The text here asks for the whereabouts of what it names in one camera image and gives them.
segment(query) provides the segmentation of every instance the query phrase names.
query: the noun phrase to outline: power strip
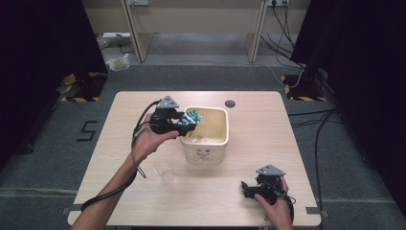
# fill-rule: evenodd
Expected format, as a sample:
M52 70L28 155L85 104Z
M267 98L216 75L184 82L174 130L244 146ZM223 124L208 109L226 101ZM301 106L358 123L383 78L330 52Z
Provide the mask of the power strip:
M273 0L268 0L268 7L272 7L272 1ZM277 5L275 7L284 7L284 6L289 6L289 0L276 0Z

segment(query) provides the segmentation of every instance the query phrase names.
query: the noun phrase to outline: hand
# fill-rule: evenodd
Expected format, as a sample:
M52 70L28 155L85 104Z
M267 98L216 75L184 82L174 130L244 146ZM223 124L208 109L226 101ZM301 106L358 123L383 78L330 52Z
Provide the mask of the hand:
M281 176L282 188L287 192L289 188L287 187L286 181L283 176ZM277 198L274 205L270 205L261 195L256 194L255 199L262 205L265 210L265 221L270 220L272 225L274 225L279 230L293 229L292 219L290 218L289 206L283 197Z
M144 119L144 123L147 123L151 118L150 113L148 113ZM178 131L171 131L164 134L156 134L151 130L148 124L145 124L146 128L141 132L135 141L135 145L132 149L131 154L134 154L134 159L136 164L140 165L141 162L147 157L155 152L158 147L169 139L175 139L178 135Z

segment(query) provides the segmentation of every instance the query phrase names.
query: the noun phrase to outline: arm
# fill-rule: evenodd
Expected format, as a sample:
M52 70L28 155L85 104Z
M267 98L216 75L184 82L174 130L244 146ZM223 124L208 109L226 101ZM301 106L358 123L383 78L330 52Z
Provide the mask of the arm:
M149 121L149 118L150 114L147 114L145 121ZM125 184L129 177L137 170L141 162L147 159L151 153L155 152L162 143L169 139L175 139L178 134L177 131L172 131L158 135L147 126L138 136L132 152L126 157L124 163L110 181L99 192L99 195L111 192ZM103 229L116 208L122 194L123 192L87 207L77 218L71 229Z
M287 191L286 181L281 177L282 188ZM255 199L265 210L265 221L270 220L278 230L293 229L292 219L290 218L289 206L283 197L278 197L274 205L270 205L262 196L256 194Z

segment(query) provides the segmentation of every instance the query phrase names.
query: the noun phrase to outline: gray carpet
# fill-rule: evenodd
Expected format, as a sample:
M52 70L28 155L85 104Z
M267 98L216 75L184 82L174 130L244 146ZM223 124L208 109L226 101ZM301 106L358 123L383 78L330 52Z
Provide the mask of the gray carpet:
M278 78L300 73L288 67L274 70ZM57 103L36 136L34 152L15 155L0 173L0 229L69 229L65 208L73 203L115 94L141 90L279 91L288 114L335 106L330 102L289 101L282 86L264 67L131 66L111 72L97 103ZM323 115L290 116L317 200L314 143L320 123L298 125ZM328 213L323 228L406 229L405 217L377 172L362 160L339 114L331 115L329 120L318 143L322 204ZM87 126L96 134L90 142L77 142L88 137L80 133L85 121L98 121Z

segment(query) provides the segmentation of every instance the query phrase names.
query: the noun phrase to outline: wooden table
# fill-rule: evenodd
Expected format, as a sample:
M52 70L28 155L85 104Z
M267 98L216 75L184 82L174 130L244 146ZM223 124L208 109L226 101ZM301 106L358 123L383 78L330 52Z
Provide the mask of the wooden table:
M223 162L200 168L185 159L179 138L164 143L141 167L147 179L137 176L127 188L108 225L125 226L267 226L264 211L254 199L245 198L241 180L256 186L256 169L271 164L286 172L289 195L297 199L295 226L315 226L320 215L302 157L278 92L170 91L120 92L105 121L98 144L80 185L75 204L95 196L122 165L130 152L131 134L144 109L153 101L171 96L183 111L188 106L227 110L230 140ZM225 102L233 100L229 108ZM152 168L157 155L176 161L176 177L164 184ZM73 223L79 211L71 211Z

